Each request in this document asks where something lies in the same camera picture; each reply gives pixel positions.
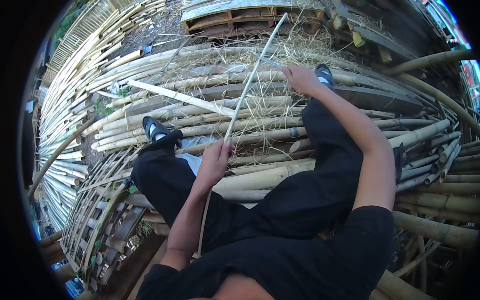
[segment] right hand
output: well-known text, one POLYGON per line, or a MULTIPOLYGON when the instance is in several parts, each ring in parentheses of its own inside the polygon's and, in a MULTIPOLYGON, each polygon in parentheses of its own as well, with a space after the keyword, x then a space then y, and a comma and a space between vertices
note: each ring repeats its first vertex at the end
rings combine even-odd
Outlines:
POLYGON ((288 79, 288 84, 300 94, 311 96, 312 92, 322 85, 315 72, 306 66, 288 65, 286 68, 281 67, 280 70, 288 79))
POLYGON ((200 189, 209 190, 216 185, 225 175, 228 164, 228 155, 235 150, 231 141, 224 142, 217 140, 204 151, 200 168, 197 172, 197 179, 194 186, 200 189))

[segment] bamboo lattice panel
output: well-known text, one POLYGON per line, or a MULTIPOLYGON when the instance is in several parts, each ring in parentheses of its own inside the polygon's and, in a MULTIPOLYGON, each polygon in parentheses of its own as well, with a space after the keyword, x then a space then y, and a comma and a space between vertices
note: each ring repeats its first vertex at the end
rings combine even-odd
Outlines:
POLYGON ((128 240, 146 208, 125 203, 128 185, 122 181, 129 177, 140 149, 131 146, 106 154, 78 190, 61 246, 87 290, 103 291, 132 252, 128 240))

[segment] wooden board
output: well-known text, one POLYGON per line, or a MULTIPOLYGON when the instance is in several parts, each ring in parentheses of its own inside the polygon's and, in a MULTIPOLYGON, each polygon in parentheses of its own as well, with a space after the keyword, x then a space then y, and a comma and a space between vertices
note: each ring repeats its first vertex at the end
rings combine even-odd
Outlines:
POLYGON ((195 18, 210 15, 212 12, 226 12, 239 9, 260 8, 260 7, 285 7, 300 9, 316 9, 323 11, 322 5, 313 3, 313 1, 296 1, 296 0, 217 0, 212 2, 200 3, 198 7, 183 13, 181 22, 187 22, 195 18))
POLYGON ((358 108, 418 114, 423 105, 410 97, 358 86, 337 86, 336 93, 358 108))

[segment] white sock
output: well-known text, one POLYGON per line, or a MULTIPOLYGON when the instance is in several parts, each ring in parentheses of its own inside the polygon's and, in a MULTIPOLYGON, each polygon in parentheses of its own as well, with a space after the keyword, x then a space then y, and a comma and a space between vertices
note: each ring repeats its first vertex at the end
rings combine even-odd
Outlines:
MULTIPOLYGON (((155 130, 155 128, 156 128, 155 124, 152 124, 152 126, 150 126, 150 136, 152 135, 152 132, 153 132, 153 130, 155 130)), ((164 137, 164 136, 165 136, 165 134, 163 134, 163 133, 157 133, 157 134, 153 137, 153 139, 154 139, 155 141, 158 141, 159 139, 161 139, 161 138, 164 137)))

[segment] leg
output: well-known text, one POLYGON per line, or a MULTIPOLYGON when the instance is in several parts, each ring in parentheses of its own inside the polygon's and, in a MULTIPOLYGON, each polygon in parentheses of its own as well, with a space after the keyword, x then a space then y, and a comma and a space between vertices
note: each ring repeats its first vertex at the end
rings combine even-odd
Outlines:
MULTIPOLYGON (((145 147, 133 165, 132 179, 138 190, 172 227, 177 214, 187 200, 195 175, 187 161, 175 157, 174 145, 182 137, 176 130, 145 147)), ((227 204, 212 193, 203 237, 203 253, 228 243, 230 230, 236 221, 238 204, 227 204)))
POLYGON ((288 177, 252 209, 252 226, 259 235, 311 239, 353 205, 363 160, 360 149, 317 99, 310 100, 302 119, 315 145, 315 170, 288 177))

